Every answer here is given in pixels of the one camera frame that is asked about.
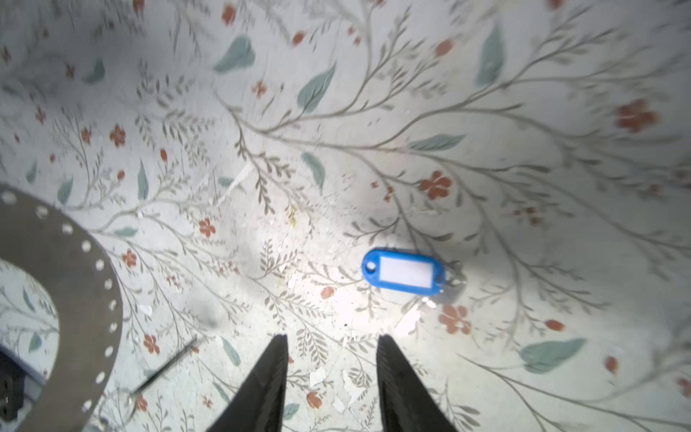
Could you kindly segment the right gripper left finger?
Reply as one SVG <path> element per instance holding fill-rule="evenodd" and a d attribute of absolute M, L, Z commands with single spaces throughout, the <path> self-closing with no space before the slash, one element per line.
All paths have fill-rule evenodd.
<path fill-rule="evenodd" d="M 210 432 L 277 432 L 283 428 L 289 347 L 274 336 Z"/>

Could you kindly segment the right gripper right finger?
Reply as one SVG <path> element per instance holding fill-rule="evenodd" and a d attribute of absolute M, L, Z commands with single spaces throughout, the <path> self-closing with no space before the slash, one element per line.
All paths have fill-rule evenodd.
<path fill-rule="evenodd" d="M 384 432 L 456 431 L 390 335 L 379 337 L 376 366 Z"/>

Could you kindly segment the perforated metal ring disc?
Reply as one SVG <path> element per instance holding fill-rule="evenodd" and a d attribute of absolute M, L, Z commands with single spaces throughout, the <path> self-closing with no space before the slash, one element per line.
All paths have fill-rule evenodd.
<path fill-rule="evenodd" d="M 80 431 L 102 398 L 122 339 L 122 295 L 100 244 L 60 210 L 1 185 L 1 257 L 42 285 L 59 319 L 50 379 L 21 431 Z"/>

